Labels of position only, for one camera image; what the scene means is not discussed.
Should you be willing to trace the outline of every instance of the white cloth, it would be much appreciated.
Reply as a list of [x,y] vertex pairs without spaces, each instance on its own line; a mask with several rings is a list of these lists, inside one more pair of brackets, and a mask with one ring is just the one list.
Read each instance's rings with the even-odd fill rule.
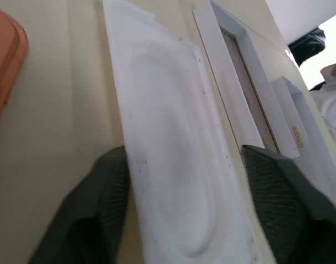
[[331,67],[321,70],[326,84],[319,91],[312,91],[311,95],[325,120],[326,126],[336,143],[336,76],[330,76]]

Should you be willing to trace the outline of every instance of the beige table surface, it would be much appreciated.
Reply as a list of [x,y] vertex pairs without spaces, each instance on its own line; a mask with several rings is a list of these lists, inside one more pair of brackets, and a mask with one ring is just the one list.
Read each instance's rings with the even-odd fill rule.
[[[0,123],[0,264],[15,264],[27,262],[64,196],[123,137],[101,4],[0,0],[0,9],[30,42]],[[120,259],[140,263],[132,198],[128,216]]]
[[[203,51],[192,15],[193,6],[202,0],[129,1],[157,15],[158,22]],[[248,26],[270,81],[284,75],[306,89],[284,53],[287,46],[264,0],[216,1]],[[0,8],[24,27],[30,42],[0,123],[0,264],[24,264],[63,198],[97,157],[123,144],[123,136],[100,0],[0,0]],[[207,70],[256,232],[255,244],[263,264],[273,263],[253,213],[223,102],[211,68]],[[132,195],[118,260],[143,263]]]

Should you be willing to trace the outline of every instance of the orange plastic container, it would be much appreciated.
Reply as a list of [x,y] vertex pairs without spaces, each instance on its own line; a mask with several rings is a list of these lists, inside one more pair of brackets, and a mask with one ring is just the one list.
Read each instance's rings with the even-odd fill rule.
[[0,11],[0,115],[28,49],[29,43],[24,29]]

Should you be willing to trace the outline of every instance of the white wall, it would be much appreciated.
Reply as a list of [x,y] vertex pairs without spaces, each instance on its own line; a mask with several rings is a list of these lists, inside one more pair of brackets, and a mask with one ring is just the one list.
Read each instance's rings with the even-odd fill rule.
[[336,0],[266,0],[287,44],[336,15]]

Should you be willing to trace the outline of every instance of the dark object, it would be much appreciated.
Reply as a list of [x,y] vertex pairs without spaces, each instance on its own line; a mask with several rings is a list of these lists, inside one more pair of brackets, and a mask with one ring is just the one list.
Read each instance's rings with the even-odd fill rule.
[[66,197],[30,264],[112,264],[129,192],[124,147],[100,157]]
[[314,88],[312,88],[310,91],[312,92],[312,91],[319,91],[319,90],[321,90],[322,86],[323,86],[325,83],[326,83],[326,82],[323,81],[322,83],[320,83],[320,84],[316,85]]
[[298,66],[307,59],[319,54],[325,49],[326,36],[323,30],[316,28],[300,39],[288,45]]
[[257,216],[278,264],[335,264],[336,208],[289,158],[242,150]]

